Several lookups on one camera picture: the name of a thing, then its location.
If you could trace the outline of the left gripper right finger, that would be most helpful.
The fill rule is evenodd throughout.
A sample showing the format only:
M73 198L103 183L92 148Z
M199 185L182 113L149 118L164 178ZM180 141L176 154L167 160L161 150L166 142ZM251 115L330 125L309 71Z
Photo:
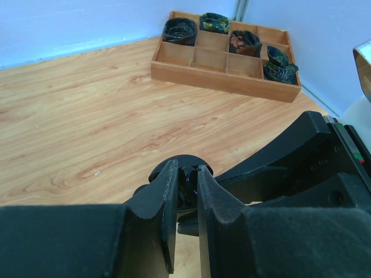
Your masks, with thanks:
M202 277L369 277L370 208L247 206L198 168Z

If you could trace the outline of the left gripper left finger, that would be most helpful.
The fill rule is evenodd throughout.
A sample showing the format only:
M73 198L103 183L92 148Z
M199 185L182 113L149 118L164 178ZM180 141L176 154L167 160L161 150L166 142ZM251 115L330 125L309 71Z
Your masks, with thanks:
M168 277L178 162L122 204L1 208L2 277Z

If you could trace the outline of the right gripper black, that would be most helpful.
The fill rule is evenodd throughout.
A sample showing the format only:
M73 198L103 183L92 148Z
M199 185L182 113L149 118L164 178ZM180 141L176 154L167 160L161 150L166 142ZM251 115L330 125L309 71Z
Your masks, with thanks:
M264 148L216 177L244 204L257 208L320 209L326 220L350 227L365 224L370 208L370 176L360 153L352 153L343 125L319 112L303 112ZM290 191L287 179L314 150L317 184Z

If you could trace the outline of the black earbud small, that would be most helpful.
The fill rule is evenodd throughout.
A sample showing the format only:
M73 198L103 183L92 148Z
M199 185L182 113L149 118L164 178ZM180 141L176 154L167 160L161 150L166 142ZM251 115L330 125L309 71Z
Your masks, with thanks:
M197 171L191 166L180 169L180 188L186 199L192 199L197 194Z

